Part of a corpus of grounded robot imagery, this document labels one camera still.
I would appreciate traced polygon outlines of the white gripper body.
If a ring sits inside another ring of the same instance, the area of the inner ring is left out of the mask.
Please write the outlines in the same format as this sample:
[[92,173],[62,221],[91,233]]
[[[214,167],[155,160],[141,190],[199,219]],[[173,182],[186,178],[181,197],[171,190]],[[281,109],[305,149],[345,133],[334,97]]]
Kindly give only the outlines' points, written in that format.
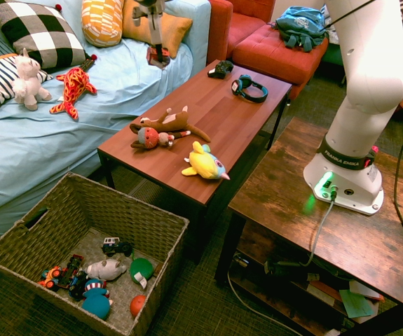
[[162,46],[161,18],[165,9],[164,0],[135,0],[138,3],[133,8],[132,20],[136,27],[140,26],[141,18],[148,19],[148,25],[151,33],[151,44],[153,46]]

